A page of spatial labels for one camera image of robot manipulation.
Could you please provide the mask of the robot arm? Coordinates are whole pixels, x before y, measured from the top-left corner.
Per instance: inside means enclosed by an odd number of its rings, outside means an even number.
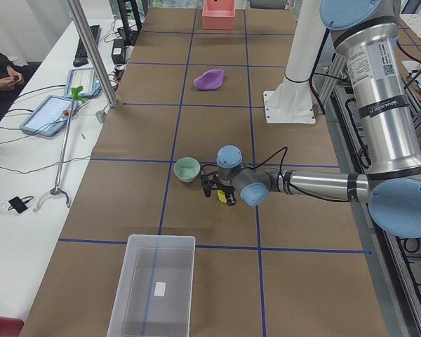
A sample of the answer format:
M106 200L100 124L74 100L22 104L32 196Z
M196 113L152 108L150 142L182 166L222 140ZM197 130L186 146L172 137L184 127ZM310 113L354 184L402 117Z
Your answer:
M307 123L304 110L319 51L326 39L347 67L370 159L365 173L317 173L263 169L247 164L241 150L222 147L215 170L201 174L234 205L257 206L271 192L331 202L363 202L373 221L401 238L421 238L421 149L394 53L398 14L392 1L304 1L283 82L265 92L270 123Z

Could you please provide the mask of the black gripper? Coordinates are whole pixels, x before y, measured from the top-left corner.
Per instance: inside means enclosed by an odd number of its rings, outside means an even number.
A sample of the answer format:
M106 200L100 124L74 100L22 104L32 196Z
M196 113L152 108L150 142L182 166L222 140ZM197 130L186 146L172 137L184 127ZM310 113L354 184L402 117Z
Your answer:
M222 203L235 203L235 189L231 185L225 185L220 180L216 180L216 190L218 193L218 200ZM211 197L211 188L203 186L203 193L206 197Z

